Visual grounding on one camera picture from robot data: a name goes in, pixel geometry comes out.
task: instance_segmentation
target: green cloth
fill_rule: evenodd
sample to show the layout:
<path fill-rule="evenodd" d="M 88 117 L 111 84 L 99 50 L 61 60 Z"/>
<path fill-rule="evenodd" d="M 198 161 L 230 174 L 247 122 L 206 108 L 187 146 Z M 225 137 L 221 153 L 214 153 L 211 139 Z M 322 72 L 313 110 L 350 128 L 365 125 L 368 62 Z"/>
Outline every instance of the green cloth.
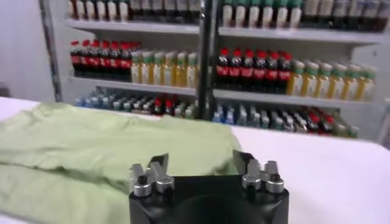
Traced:
<path fill-rule="evenodd" d="M 129 223 L 129 168 L 169 153 L 170 175 L 232 173 L 228 126 L 147 121 L 62 103 L 0 122 L 0 212 L 40 223 Z"/>

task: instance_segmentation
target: yellow juice bottle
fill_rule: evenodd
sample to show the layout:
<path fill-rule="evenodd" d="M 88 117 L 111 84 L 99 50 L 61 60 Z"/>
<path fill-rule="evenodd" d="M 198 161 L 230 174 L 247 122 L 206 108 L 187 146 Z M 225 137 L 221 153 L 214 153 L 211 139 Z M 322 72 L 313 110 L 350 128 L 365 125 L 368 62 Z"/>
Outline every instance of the yellow juice bottle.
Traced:
<path fill-rule="evenodd" d="M 330 77 L 330 86 L 328 99 L 341 99 L 344 88 L 344 77 L 346 76 L 347 67 L 341 64 L 333 64 L 333 70 Z"/>
<path fill-rule="evenodd" d="M 187 67 L 186 67 L 187 54 L 181 52 L 177 55 L 176 66 L 176 86 L 184 87 L 187 83 Z"/>
<path fill-rule="evenodd" d="M 362 79 L 362 82 L 359 85 L 356 100 L 372 101 L 374 98 L 377 70 L 373 67 L 366 67 L 363 71 L 364 72 L 361 72 L 361 75 L 363 75 L 365 79 Z"/>
<path fill-rule="evenodd" d="M 165 54 L 165 63 L 164 63 L 164 85 L 173 86 L 175 81 L 175 52 L 169 52 Z"/>
<path fill-rule="evenodd" d="M 358 92 L 358 75 L 361 68 L 357 65 L 349 65 L 346 77 L 344 79 L 344 88 L 342 89 L 342 100 L 355 100 Z"/>
<path fill-rule="evenodd" d="M 314 97 L 314 92 L 317 86 L 318 65 L 308 61 L 306 64 L 306 71 L 303 76 L 301 96 Z"/>
<path fill-rule="evenodd" d="M 164 53 L 158 52 L 154 55 L 154 85 L 164 85 L 164 72 L 163 72 Z"/>
<path fill-rule="evenodd" d="M 321 63 L 319 68 L 319 75 L 317 78 L 315 97 L 327 98 L 329 86 L 330 86 L 330 73 L 332 71 L 332 65 L 328 63 Z"/>
<path fill-rule="evenodd" d="M 296 60 L 292 65 L 294 70 L 292 72 L 292 78 L 288 82 L 287 94 L 300 96 L 300 91 L 303 85 L 303 71 L 305 70 L 305 64 Z"/>
<path fill-rule="evenodd" d="M 196 53 L 189 54 L 187 67 L 186 87 L 196 88 L 197 85 L 197 57 Z"/>
<path fill-rule="evenodd" d="M 132 67 L 131 67 L 131 73 L 132 73 L 132 82 L 133 83 L 142 83 L 140 80 L 141 78 L 141 67 L 140 67 L 140 60 L 141 56 L 139 52 L 132 52 Z"/>

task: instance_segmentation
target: white tabletop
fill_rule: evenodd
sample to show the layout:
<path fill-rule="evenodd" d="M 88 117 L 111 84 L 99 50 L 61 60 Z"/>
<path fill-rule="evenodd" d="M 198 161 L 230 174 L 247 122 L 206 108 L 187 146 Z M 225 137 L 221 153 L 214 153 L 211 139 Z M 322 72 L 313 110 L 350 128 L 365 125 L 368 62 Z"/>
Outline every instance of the white tabletop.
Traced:
<path fill-rule="evenodd" d="M 0 97 L 0 120 L 36 104 Z M 390 223 L 390 153 L 384 147 L 253 128 L 232 132 L 261 164 L 278 162 L 290 192 L 289 223 Z"/>

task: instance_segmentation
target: white wall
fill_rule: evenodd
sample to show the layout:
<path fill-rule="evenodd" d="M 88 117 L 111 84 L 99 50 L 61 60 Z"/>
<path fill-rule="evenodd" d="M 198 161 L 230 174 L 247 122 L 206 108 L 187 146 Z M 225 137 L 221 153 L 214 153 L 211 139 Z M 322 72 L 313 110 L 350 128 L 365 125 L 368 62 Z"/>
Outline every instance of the white wall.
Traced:
<path fill-rule="evenodd" d="M 0 82 L 14 98 L 55 101 L 38 0 L 0 1 Z"/>

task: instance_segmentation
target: store shelf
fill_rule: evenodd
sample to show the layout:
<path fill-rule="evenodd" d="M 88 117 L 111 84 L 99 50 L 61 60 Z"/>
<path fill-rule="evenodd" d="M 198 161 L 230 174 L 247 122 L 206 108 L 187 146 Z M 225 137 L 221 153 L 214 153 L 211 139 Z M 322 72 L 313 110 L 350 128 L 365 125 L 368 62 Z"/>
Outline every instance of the store shelf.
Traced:
<path fill-rule="evenodd" d="M 229 91 L 214 89 L 214 97 L 218 99 L 232 99 L 232 100 L 246 100 L 252 102 L 262 103 L 281 103 L 288 105 L 305 105 L 312 107 L 329 107 L 329 108 L 362 108 L 370 106 L 369 102 L 355 102 L 345 100 L 328 100 L 317 99 L 310 97 L 296 97 L 276 94 L 262 94 L 262 93 L 247 93 L 239 91 Z"/>
<path fill-rule="evenodd" d="M 275 38 L 355 44 L 389 44 L 389 33 L 359 33 L 324 29 L 249 29 L 220 27 L 226 37 Z"/>
<path fill-rule="evenodd" d="M 158 23 L 120 23 L 120 22 L 101 22 L 101 21 L 82 21 L 66 19 L 65 24 L 69 27 L 94 31 L 128 31 L 128 32 L 152 32 L 152 33 L 175 33 L 175 34 L 198 34 L 199 26 L 189 26 L 181 24 L 158 24 Z"/>
<path fill-rule="evenodd" d="M 153 93 L 170 93 L 186 96 L 195 96 L 196 90 L 191 88 L 181 88 L 174 86 L 158 86 L 158 85 L 144 85 L 137 83 L 127 83 L 127 82 L 116 82 L 108 80 L 98 80 L 98 79 L 85 79 L 78 77 L 70 77 L 70 82 L 77 83 L 87 83 L 93 84 L 95 86 L 108 87 L 108 88 L 118 88 L 118 89 L 131 89 L 137 91 L 153 92 Z"/>

